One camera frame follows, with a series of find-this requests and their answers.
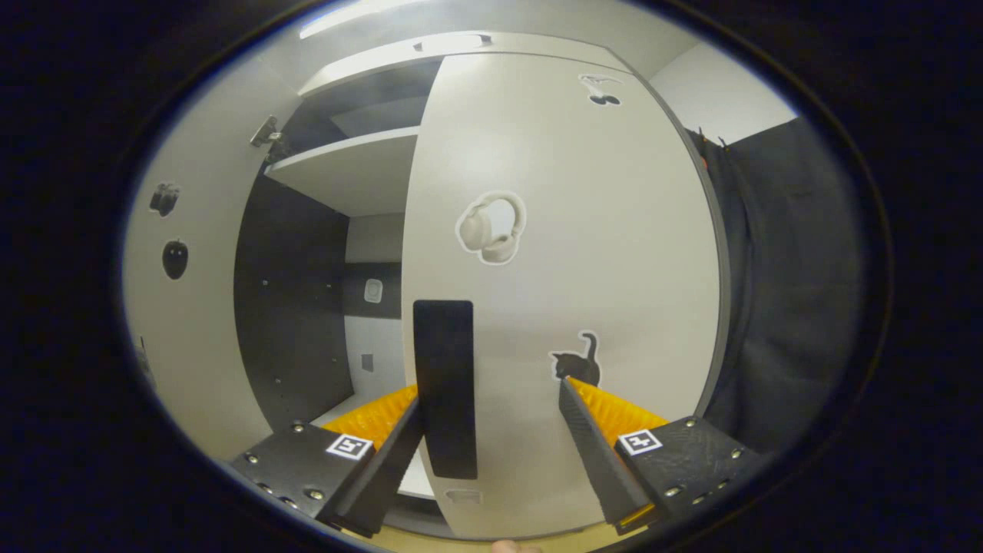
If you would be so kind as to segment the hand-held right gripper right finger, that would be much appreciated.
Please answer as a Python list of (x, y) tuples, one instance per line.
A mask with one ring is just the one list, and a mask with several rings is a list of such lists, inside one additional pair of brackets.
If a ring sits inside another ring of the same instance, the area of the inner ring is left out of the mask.
[(766, 467), (766, 456), (709, 421), (673, 422), (575, 378), (558, 408), (607, 522), (619, 535), (671, 532), (717, 510)]

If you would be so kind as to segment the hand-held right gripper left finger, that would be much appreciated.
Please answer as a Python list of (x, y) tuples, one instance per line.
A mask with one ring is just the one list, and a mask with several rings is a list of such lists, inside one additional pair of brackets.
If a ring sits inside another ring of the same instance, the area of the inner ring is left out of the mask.
[(274, 432), (231, 462), (253, 486), (320, 524), (372, 538), (422, 438), (415, 385), (325, 425)]

